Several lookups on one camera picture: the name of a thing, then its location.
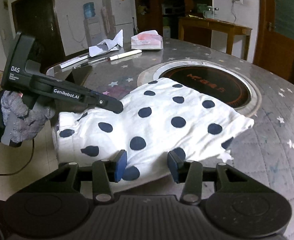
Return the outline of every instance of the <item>white fabric with black dots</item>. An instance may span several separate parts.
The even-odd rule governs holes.
[[[170,174],[170,150],[183,160],[224,156],[232,139],[254,123],[218,99],[167,78],[144,84],[121,101],[120,114],[100,108],[62,112],[57,131],[60,163],[90,166],[127,151],[122,180],[111,184],[114,192]]]

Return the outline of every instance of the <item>wall outlet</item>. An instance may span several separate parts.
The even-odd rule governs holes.
[[[231,2],[243,4],[243,0],[231,0]]]

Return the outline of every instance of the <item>wooden desk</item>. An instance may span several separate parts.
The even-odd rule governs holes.
[[[248,50],[251,36],[251,28],[244,27],[241,25],[236,25],[233,23],[222,22],[212,19],[203,19],[195,17],[180,17],[179,18],[179,39],[184,40],[184,27],[199,27],[210,29],[214,31],[219,31],[228,34],[227,38],[227,50],[226,53],[231,55],[232,47],[234,45],[234,36],[235,35],[245,35],[245,51],[244,51],[244,60],[248,59]]]

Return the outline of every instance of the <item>refrigerator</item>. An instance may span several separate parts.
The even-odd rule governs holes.
[[[130,42],[134,35],[131,14],[131,0],[102,0],[103,21],[108,39],[113,39],[122,29],[124,43]]]

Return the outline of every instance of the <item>crumpled white paper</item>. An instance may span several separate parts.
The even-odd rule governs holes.
[[[106,54],[110,51],[119,50],[119,47],[124,46],[123,30],[120,30],[113,40],[103,40],[96,46],[89,47],[90,57]]]

